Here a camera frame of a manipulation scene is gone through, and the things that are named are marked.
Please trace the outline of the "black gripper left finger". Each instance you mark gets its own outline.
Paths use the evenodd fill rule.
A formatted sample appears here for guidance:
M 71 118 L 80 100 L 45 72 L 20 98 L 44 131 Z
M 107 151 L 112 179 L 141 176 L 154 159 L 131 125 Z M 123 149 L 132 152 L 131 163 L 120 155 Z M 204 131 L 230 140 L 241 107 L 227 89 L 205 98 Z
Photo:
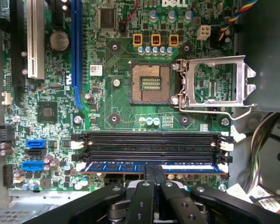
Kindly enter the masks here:
M 151 224 L 154 221 L 155 171 L 128 188 L 109 185 L 27 221 L 28 224 Z

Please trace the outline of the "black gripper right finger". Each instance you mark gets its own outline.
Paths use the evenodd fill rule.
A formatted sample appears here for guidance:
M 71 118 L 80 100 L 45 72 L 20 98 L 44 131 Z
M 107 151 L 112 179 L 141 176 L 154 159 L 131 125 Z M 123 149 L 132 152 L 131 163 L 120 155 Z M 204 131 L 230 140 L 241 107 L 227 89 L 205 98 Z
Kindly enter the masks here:
M 280 215 L 209 186 L 187 192 L 183 185 L 167 181 L 155 166 L 156 208 L 162 220 L 179 224 L 280 224 Z

